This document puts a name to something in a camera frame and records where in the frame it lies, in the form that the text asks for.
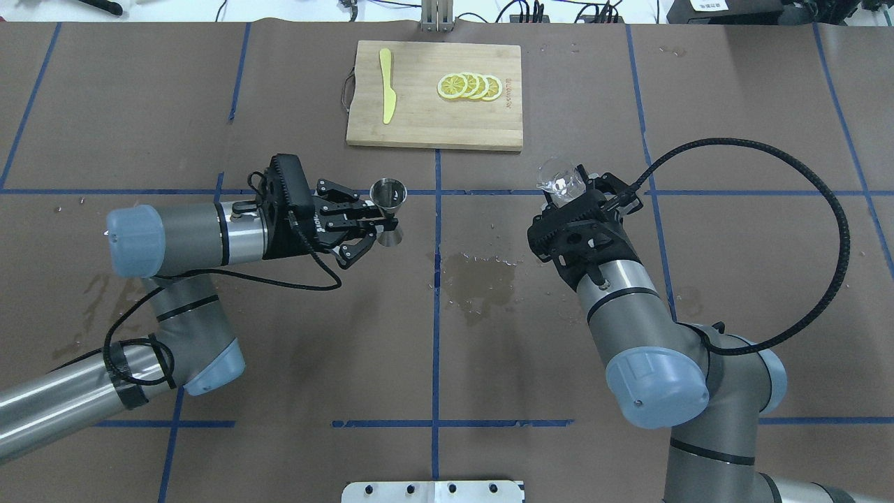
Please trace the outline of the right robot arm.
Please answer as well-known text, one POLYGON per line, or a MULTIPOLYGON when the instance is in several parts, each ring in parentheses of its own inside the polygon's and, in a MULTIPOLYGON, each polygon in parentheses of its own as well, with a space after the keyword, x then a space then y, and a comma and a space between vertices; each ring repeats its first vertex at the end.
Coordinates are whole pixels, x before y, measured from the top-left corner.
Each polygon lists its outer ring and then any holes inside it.
POLYGON ((785 396, 784 365, 769 349, 724 356, 747 341, 721 325, 673 320, 623 227, 641 201, 609 207, 622 181, 544 165, 538 187, 546 203, 528 245, 577 293, 623 417, 671 430, 664 502, 874 501, 756 470, 758 420, 785 396))

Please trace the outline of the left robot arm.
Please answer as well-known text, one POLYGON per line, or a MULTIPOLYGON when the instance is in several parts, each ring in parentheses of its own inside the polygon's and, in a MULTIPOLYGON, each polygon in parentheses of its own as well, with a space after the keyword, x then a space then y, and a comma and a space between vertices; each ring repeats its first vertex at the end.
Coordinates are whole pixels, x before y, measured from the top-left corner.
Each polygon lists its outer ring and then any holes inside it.
POLYGON ((99 348, 2 392, 2 462, 21 458, 166 391, 198 397, 229 384, 246 368, 213 276, 299 291, 332 291, 374 243, 393 246, 406 187, 373 183, 368 198, 321 179, 315 190, 286 190, 264 176, 249 201, 157 209, 138 205, 108 215, 119 276, 145 293, 120 312, 99 348), (308 255, 331 283, 299 284, 232 270, 234 264, 308 255))

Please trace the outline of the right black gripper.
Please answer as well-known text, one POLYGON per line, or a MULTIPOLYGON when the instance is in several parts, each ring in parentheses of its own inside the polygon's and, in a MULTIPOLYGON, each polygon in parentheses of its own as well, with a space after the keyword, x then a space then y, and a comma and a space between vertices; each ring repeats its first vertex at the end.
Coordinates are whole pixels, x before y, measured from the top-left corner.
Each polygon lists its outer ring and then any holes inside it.
POLYGON ((638 263, 623 218, 642 210, 644 203, 617 176, 591 173, 579 166, 585 193, 561 207, 561 198, 541 188, 545 204, 527 229, 527 242, 542 262, 555 264, 559 277, 572 289, 589 277, 597 286, 606 283, 598 268, 614 261, 638 263))

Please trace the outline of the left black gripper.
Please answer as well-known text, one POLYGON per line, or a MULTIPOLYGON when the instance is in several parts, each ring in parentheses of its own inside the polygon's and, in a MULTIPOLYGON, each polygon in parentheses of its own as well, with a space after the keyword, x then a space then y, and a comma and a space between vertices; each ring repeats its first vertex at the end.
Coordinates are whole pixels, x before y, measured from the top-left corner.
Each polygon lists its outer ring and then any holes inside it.
POLYGON ((264 217, 266 246, 264 259, 278 260, 325 252, 317 235, 316 209, 324 217, 344 217, 332 224, 336 239, 335 254, 339 267, 348 270, 374 245, 396 247, 400 244, 399 220, 382 217, 371 201, 362 200, 360 191, 331 180, 316 183, 315 204, 309 189, 282 191, 265 189, 264 217))

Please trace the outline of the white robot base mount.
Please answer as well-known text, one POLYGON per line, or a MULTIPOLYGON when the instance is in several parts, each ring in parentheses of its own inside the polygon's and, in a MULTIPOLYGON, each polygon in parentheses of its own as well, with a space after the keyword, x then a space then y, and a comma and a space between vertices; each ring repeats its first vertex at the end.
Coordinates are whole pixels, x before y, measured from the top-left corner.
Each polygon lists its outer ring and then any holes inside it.
POLYGON ((522 481, 360 481, 342 491, 342 502, 525 502, 522 481))

